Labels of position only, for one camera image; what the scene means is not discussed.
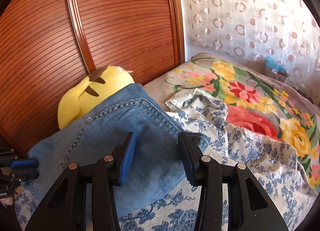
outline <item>wardrobe door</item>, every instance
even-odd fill
[[[66,0],[12,0],[0,17],[0,134],[21,154],[58,131],[62,95],[86,69]]]
[[[178,65],[169,0],[77,0],[97,67],[132,70],[145,84]]]

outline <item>metal pin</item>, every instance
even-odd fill
[[[74,170],[74,169],[76,169],[78,167],[78,165],[76,164],[76,163],[70,163],[69,164],[69,169],[70,170]]]
[[[111,162],[113,160],[113,156],[112,155],[106,155],[104,158],[103,158],[106,162]]]
[[[204,162],[210,162],[211,159],[209,156],[204,155],[201,157],[201,160],[203,160]]]
[[[246,165],[243,164],[243,163],[238,163],[238,168],[239,168],[240,170],[244,170],[244,169],[246,168]]]

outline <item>plush toy ear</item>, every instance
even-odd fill
[[[58,124],[60,129],[65,128],[79,115],[79,96],[90,84],[91,82],[87,76],[77,86],[71,88],[63,95],[58,106]]]

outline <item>jeans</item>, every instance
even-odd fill
[[[84,117],[37,143],[28,156],[38,160],[40,176],[24,183],[25,188],[38,205],[70,163],[95,163],[121,145],[129,131],[137,135],[137,147],[129,178],[124,186],[114,187],[118,216],[164,197],[185,178],[178,150],[178,135],[183,130],[140,84],[121,89]],[[201,150],[210,141],[201,134],[188,136]]]

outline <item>bed sheet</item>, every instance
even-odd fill
[[[228,105],[229,123],[294,147],[310,186],[320,192],[318,107],[286,84],[209,54],[198,54],[144,86],[167,111],[164,102],[173,94],[196,88]]]

